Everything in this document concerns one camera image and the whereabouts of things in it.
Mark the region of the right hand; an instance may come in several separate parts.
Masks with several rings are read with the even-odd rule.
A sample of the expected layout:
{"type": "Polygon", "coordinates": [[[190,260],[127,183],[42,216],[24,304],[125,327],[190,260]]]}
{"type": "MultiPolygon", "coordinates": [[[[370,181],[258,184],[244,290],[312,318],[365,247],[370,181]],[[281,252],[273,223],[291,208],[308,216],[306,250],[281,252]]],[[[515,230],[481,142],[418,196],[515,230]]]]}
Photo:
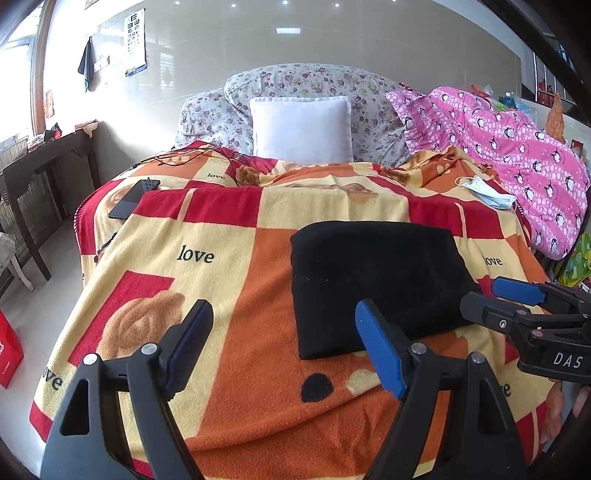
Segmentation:
{"type": "Polygon", "coordinates": [[[572,408],[571,408],[571,414],[574,418],[578,418],[585,406],[585,403],[587,401],[587,398],[589,396],[590,393],[590,387],[589,386],[581,386],[576,397],[573,400],[573,404],[572,404],[572,408]]]}

